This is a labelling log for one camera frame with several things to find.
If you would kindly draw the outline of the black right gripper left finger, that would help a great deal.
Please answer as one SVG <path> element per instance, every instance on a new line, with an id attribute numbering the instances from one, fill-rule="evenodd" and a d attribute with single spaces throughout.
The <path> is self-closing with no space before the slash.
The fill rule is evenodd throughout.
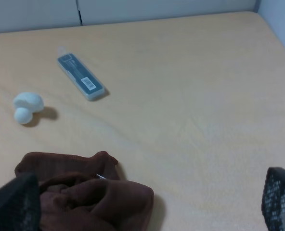
<path id="1" fill-rule="evenodd" d="M 24 173 L 0 188 L 0 231 L 38 231 L 40 218 L 35 174 Z"/>

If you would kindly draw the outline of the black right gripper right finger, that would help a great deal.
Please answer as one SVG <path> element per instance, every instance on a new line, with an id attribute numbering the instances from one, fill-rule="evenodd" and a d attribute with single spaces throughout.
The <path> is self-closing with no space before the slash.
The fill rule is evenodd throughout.
<path id="1" fill-rule="evenodd" d="M 285 169 L 268 168 L 261 211 L 269 231 L 285 231 Z"/>

